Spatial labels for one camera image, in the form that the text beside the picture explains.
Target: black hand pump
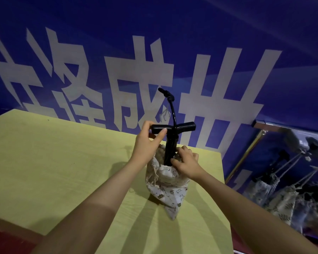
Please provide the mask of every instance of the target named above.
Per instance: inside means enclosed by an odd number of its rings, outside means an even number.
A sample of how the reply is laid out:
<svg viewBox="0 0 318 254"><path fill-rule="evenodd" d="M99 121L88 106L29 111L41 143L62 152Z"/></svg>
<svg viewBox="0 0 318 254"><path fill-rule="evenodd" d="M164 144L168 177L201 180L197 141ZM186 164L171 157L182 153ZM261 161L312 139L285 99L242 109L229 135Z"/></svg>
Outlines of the black hand pump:
<svg viewBox="0 0 318 254"><path fill-rule="evenodd" d="M196 124L194 122L187 122L181 123L177 125L176 122L176 114L174 112L174 107L172 102L174 102L174 96L169 92L162 88L158 88L158 91L163 93L164 96L167 98L167 101L170 104L171 111L172 111L172 118L173 118L173 126L170 125L152 125L151 131L153 134L158 134L162 129L167 129L167 142L165 148L165 158L164 158L164 165L165 166L172 166L170 161L171 158L174 157L177 148L177 142L179 140L179 134L182 132L194 131L196 129Z"/></svg>

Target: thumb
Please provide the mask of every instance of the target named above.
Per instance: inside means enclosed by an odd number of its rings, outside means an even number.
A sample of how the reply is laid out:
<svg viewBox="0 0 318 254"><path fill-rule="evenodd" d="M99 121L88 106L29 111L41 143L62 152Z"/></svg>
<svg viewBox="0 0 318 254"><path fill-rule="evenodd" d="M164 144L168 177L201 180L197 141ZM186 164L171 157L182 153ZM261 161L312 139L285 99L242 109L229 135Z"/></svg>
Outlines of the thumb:
<svg viewBox="0 0 318 254"><path fill-rule="evenodd" d="M175 166L177 169L180 170L181 166L182 166L182 163L178 160L176 160L175 158L171 158L171 163L173 166Z"/></svg>
<svg viewBox="0 0 318 254"><path fill-rule="evenodd" d="M153 140L153 142L155 142L155 144L159 146L161 141L164 139L166 133L167 133L167 129L166 128L162 129L157 135L157 137Z"/></svg>

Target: hand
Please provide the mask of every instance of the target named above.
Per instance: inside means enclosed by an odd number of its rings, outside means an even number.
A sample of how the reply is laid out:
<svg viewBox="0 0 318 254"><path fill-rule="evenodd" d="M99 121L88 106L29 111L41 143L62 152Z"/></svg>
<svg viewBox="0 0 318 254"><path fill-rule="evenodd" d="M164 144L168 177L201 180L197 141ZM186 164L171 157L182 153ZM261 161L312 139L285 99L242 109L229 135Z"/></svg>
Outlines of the hand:
<svg viewBox="0 0 318 254"><path fill-rule="evenodd" d="M198 180L205 173L204 169L198 164L199 155L193 153L185 145L182 148L178 147L177 152L182 162L171 158L172 165L193 181Z"/></svg>
<svg viewBox="0 0 318 254"><path fill-rule="evenodd" d="M130 158L131 162L135 162L143 168L154 156L160 142L164 139L167 129L162 129L157 136L149 133L149 128L153 125L152 121L145 121L142 129L136 137L133 153Z"/></svg>

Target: table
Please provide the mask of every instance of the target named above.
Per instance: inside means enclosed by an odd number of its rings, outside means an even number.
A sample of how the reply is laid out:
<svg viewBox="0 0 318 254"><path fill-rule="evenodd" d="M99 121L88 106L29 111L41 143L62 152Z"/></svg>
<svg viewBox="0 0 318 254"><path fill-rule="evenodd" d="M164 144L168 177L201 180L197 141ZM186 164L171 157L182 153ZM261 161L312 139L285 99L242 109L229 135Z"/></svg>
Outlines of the table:
<svg viewBox="0 0 318 254"><path fill-rule="evenodd" d="M0 219L47 234L129 159L135 135L11 110L0 116ZM192 148L224 181L220 153ZM228 220L194 182L175 221L133 182L97 253L233 253Z"/></svg>

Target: forearm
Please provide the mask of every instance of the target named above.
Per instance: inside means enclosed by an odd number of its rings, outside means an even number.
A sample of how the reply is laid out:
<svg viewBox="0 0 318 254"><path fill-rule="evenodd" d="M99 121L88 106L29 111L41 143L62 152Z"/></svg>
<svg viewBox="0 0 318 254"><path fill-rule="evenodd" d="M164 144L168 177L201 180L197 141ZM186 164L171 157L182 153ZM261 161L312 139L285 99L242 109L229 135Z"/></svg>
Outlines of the forearm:
<svg viewBox="0 0 318 254"><path fill-rule="evenodd" d="M318 253L318 248L308 239L208 173L197 183L210 194L255 254Z"/></svg>
<svg viewBox="0 0 318 254"><path fill-rule="evenodd" d="M127 163L68 214L32 253L94 253L141 168Z"/></svg>

